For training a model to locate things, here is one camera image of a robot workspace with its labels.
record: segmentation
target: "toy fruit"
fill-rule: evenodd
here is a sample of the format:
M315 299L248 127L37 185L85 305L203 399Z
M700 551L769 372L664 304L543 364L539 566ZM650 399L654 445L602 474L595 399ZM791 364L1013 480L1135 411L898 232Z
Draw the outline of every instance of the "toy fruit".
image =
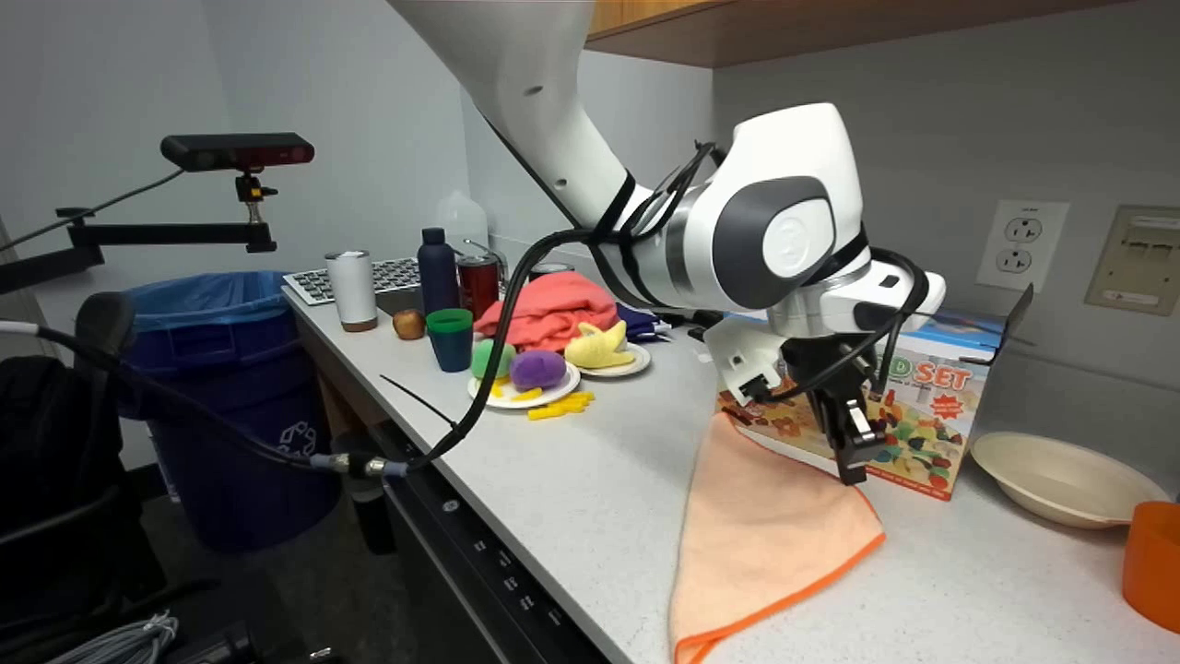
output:
M555 351L524 351L511 372L516 393L555 393L566 380L566 357Z
M475 375L475 380L485 380L485 372L487 372L491 347L493 347L493 338L475 338L475 347L473 347L473 375ZM503 351L503 364L498 364L493 375L506 380L513 363L516 363L516 351L506 347L506 351Z
M571 345L566 345L566 357L576 368L616 368L616 364L632 364L632 351L627 351L627 321L616 321L609 334L595 329L595 324L579 324L579 337Z

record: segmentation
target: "purple object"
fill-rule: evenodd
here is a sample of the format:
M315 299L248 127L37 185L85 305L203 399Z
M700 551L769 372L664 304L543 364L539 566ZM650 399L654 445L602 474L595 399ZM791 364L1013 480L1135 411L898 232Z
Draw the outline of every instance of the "purple object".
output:
M566 380L566 357L555 351L524 351L513 363L516 393L555 393Z

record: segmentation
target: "green cup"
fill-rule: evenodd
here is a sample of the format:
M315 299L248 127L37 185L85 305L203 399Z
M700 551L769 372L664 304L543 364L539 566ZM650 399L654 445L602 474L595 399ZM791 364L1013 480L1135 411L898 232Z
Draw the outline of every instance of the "green cup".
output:
M429 338L442 372L473 364L473 309L431 309Z

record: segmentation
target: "bowl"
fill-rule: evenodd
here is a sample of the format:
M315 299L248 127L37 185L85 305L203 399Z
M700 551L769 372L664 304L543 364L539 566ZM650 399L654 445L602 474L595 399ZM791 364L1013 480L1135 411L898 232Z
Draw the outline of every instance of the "bowl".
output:
M1144 474L1047 436L990 431L970 458L1021 509L1065 529L1125 529L1139 501L1168 500Z

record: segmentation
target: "plate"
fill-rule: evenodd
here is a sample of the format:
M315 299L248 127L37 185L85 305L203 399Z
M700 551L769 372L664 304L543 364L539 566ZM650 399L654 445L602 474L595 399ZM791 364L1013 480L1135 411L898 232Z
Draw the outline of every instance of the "plate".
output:
M566 380L555 393L543 393L535 399L487 394L487 411L535 411L535 405L545 405L545 402L571 394L579 386L579 380L582 380L582 372L571 363L566 363Z
M1031 514L1069 529L1131 525L1139 501L1168 496L1135 469L1061 441L991 431L970 458Z
M616 380L616 375L647 372L654 364L654 354L638 345L627 345L627 354L634 357L632 364L582 368L582 375Z

